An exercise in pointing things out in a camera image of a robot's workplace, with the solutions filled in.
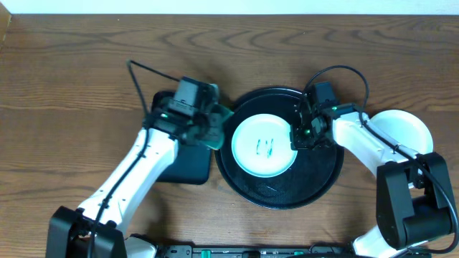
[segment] wire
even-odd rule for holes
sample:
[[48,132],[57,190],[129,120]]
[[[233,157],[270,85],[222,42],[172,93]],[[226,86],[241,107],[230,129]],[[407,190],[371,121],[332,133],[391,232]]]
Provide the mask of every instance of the wire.
[[[147,108],[147,105],[146,105],[146,102],[145,102],[145,98],[143,97],[143,93],[142,93],[141,87],[138,84],[136,76],[134,75],[134,71],[132,69],[132,65],[137,65],[138,67],[144,68],[145,70],[148,70],[150,72],[154,72],[154,73],[156,73],[156,74],[158,74],[158,75],[160,75],[162,77],[168,78],[170,80],[174,80],[174,81],[177,81],[177,82],[180,81],[179,79],[177,79],[175,77],[166,75],[166,74],[164,74],[162,72],[159,72],[159,71],[157,71],[157,70],[155,70],[153,68],[147,67],[147,66],[145,66],[143,64],[137,63],[136,61],[133,61],[133,60],[128,60],[126,62],[126,65],[128,66],[129,74],[131,75],[132,81],[134,82],[134,86],[136,87],[138,97],[141,100],[143,113],[145,114],[145,116],[148,116],[150,113],[148,111],[148,108]],[[131,170],[134,168],[134,166],[136,166],[137,162],[143,157],[143,154],[145,153],[145,150],[146,150],[146,148],[148,146],[148,140],[150,138],[149,137],[149,128],[145,128],[145,129],[146,129],[145,143],[143,144],[143,147],[142,147],[141,151],[138,153],[136,159],[132,162],[132,164],[129,165],[128,169],[126,169],[126,171],[123,173],[123,175],[121,175],[121,177],[113,185],[112,189],[107,193],[105,198],[102,200],[102,204],[100,205],[98,214],[95,217],[94,224],[93,224],[93,226],[91,228],[90,242],[89,242],[89,244],[87,246],[87,257],[88,258],[92,258],[93,257],[93,253],[94,253],[93,249],[94,249],[94,246],[95,246],[95,233],[96,233],[98,224],[100,223],[100,219],[102,218],[102,214],[103,214],[105,208],[108,206],[108,202],[112,198],[112,195],[115,193],[115,191],[119,187],[119,185],[121,185],[121,183],[123,182],[124,178],[131,172]]]
[[306,90],[311,86],[312,81],[314,81],[319,75],[322,75],[324,72],[327,72],[327,71],[332,70],[332,69],[337,69],[337,68],[347,69],[347,70],[351,70],[352,72],[355,72],[358,76],[360,76],[360,78],[362,79],[362,81],[365,84],[364,103],[361,106],[361,109],[359,110],[360,123],[365,127],[365,129],[367,129],[372,135],[374,135],[374,137],[378,138],[381,142],[383,142],[384,144],[388,145],[390,148],[392,148],[394,151],[398,152],[400,155],[404,156],[410,162],[414,163],[417,166],[417,168],[422,171],[422,174],[425,177],[427,177],[427,179],[429,179],[437,187],[437,189],[440,191],[442,197],[448,203],[448,208],[450,210],[451,217],[452,217],[451,219],[452,219],[452,223],[453,223],[453,233],[454,233],[454,239],[453,239],[453,242],[451,243],[451,245],[449,247],[445,248],[445,249],[440,249],[440,250],[427,249],[427,248],[424,248],[424,247],[408,247],[408,250],[410,250],[411,252],[431,253],[431,254],[446,254],[448,252],[453,251],[454,248],[456,248],[456,246],[458,245],[458,242],[459,242],[459,238],[458,238],[458,232],[459,232],[458,215],[456,214],[456,211],[454,209],[453,203],[451,202],[450,198],[448,198],[448,195],[446,194],[445,189],[443,189],[443,187],[440,185],[438,180],[419,161],[415,160],[413,157],[411,157],[410,155],[406,154],[404,151],[400,150],[398,148],[398,146],[392,145],[388,140],[386,140],[382,136],[378,135],[374,130],[372,130],[367,125],[368,121],[364,120],[364,118],[363,118],[363,111],[364,111],[364,108],[366,106],[366,103],[367,103],[368,97],[369,97],[369,84],[366,81],[365,76],[363,76],[363,74],[361,72],[359,72],[358,70],[356,70],[355,68],[347,66],[347,65],[334,65],[334,66],[331,66],[331,67],[327,67],[327,68],[317,72],[314,76],[312,76],[312,78],[308,81],[308,83],[306,83],[306,86],[305,86],[305,88],[303,90],[303,94],[306,93]]

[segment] white plate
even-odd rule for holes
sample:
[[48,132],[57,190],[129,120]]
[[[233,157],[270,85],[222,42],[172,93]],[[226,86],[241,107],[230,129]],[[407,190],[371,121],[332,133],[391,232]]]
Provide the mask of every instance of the white plate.
[[387,110],[370,120],[399,143],[421,154],[433,151],[433,139],[427,126],[416,116],[402,110]]
[[232,155],[245,172],[269,178],[286,171],[297,151],[290,147],[290,125],[276,115],[253,115],[237,126]]

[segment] black cable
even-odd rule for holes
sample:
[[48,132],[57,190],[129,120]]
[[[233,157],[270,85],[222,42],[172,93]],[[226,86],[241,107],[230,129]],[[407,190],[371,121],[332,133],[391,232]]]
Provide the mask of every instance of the black cable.
[[[148,108],[147,108],[147,105],[146,105],[146,102],[145,102],[145,98],[143,97],[143,93],[142,93],[141,87],[137,82],[137,78],[134,75],[134,71],[132,70],[132,64],[137,65],[137,66],[139,66],[141,68],[144,68],[144,69],[146,69],[146,70],[148,70],[150,72],[154,72],[154,73],[156,73],[156,74],[158,74],[158,75],[160,75],[162,77],[166,77],[166,78],[168,78],[170,80],[174,80],[174,81],[177,81],[177,82],[180,81],[179,79],[177,79],[175,77],[172,77],[172,76],[169,76],[169,75],[165,75],[162,72],[159,72],[159,71],[157,71],[155,69],[147,67],[147,66],[145,66],[143,64],[137,63],[136,61],[128,60],[126,62],[126,64],[128,66],[129,73],[131,74],[132,81],[134,82],[134,86],[136,87],[136,90],[137,90],[137,93],[138,93],[138,97],[141,99],[143,113],[145,114],[145,116],[148,116],[150,113],[148,112]],[[102,214],[103,214],[103,212],[105,210],[105,207],[107,207],[108,202],[112,198],[112,195],[115,193],[115,191],[119,187],[119,185],[121,185],[121,183],[123,182],[124,178],[129,174],[129,172],[131,172],[133,167],[136,166],[137,162],[143,157],[143,154],[145,153],[145,150],[146,150],[146,148],[148,146],[148,140],[149,140],[149,128],[145,128],[145,129],[146,129],[145,143],[143,144],[143,147],[142,147],[141,151],[138,153],[136,159],[132,162],[132,164],[129,165],[128,169],[126,169],[126,171],[123,173],[123,175],[121,175],[121,177],[113,185],[112,189],[107,193],[105,198],[102,200],[102,204],[100,205],[98,214],[95,217],[93,227],[91,228],[90,242],[89,242],[89,244],[87,246],[87,257],[88,258],[92,258],[93,257],[93,252],[94,252],[93,249],[94,249],[94,246],[95,246],[95,233],[96,233],[98,224],[100,223],[100,219],[102,218]]]
[[368,82],[366,81],[365,79],[365,76],[363,76],[362,73],[360,73],[358,70],[354,69],[353,67],[350,67],[350,66],[347,66],[347,65],[334,65],[334,66],[331,66],[331,67],[327,67],[319,72],[317,72],[314,76],[312,76],[312,78],[308,81],[308,83],[306,83],[306,86],[303,90],[303,94],[306,93],[306,90],[311,86],[311,83],[312,81],[314,81],[319,75],[322,75],[324,72],[327,72],[329,70],[332,70],[332,69],[336,69],[336,68],[342,68],[342,69],[347,69],[347,70],[351,70],[352,72],[355,72],[358,76],[360,76],[360,78],[362,79],[362,81],[364,82],[365,84],[365,97],[364,97],[364,103],[363,105],[361,106],[361,109],[359,110],[359,120],[360,120],[360,123],[365,127],[365,129],[367,129],[374,137],[378,138],[381,142],[383,142],[384,144],[388,145],[390,148],[392,148],[394,151],[398,152],[400,155],[404,156],[407,160],[409,160],[410,162],[413,162],[418,169],[420,169],[422,171],[422,174],[427,177],[427,179],[429,179],[436,187],[437,189],[440,191],[442,197],[446,200],[446,202],[448,203],[448,208],[450,210],[450,213],[451,213],[451,219],[452,219],[452,223],[453,223],[453,233],[454,233],[454,239],[453,239],[453,242],[451,243],[451,245],[445,249],[441,249],[441,250],[434,250],[434,249],[427,249],[427,248],[423,248],[423,247],[409,247],[408,249],[411,251],[411,252],[417,252],[417,253],[431,253],[431,254],[446,254],[448,252],[451,252],[454,250],[454,248],[456,248],[456,246],[458,245],[458,242],[459,242],[459,238],[458,238],[458,232],[459,232],[459,223],[458,223],[458,215],[456,214],[455,212],[455,209],[454,209],[454,206],[453,206],[453,203],[451,202],[451,200],[448,198],[448,195],[445,193],[445,189],[443,189],[443,187],[440,185],[440,183],[437,181],[437,179],[426,169],[424,168],[424,166],[417,160],[415,160],[413,157],[411,157],[410,155],[406,154],[404,151],[400,150],[398,148],[398,146],[395,146],[395,145],[392,145],[388,140],[384,139],[382,136],[378,135],[374,130],[372,130],[368,125],[367,125],[367,120],[364,120],[363,118],[363,111],[364,111],[364,108],[366,106],[366,103],[368,101],[368,97],[369,97],[369,84]]

